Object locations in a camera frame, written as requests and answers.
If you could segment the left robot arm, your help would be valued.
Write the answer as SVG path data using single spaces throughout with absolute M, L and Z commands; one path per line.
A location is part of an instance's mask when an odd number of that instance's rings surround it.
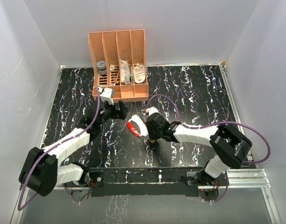
M 24 162 L 19 183 L 41 196 L 47 196 L 55 186 L 74 182 L 85 186 L 89 183 L 89 169 L 79 162 L 62 165 L 78 149 L 93 142 L 101 133 L 102 125 L 109 119 L 125 119 L 128 109 L 122 100 L 115 104 L 107 101 L 98 105 L 94 101 L 79 117 L 73 131 L 50 146 L 32 148 Z

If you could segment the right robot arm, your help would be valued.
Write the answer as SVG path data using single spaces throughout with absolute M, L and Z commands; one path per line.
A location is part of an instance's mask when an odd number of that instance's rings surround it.
M 213 148 L 215 157 L 210 159 L 200 172 L 183 177 L 191 183 L 213 185 L 218 177 L 229 169 L 240 169 L 252 147 L 252 142 L 233 124 L 207 128 L 188 127 L 179 121 L 170 123 L 156 112 L 147 118 L 145 125 L 151 140 L 191 142 Z

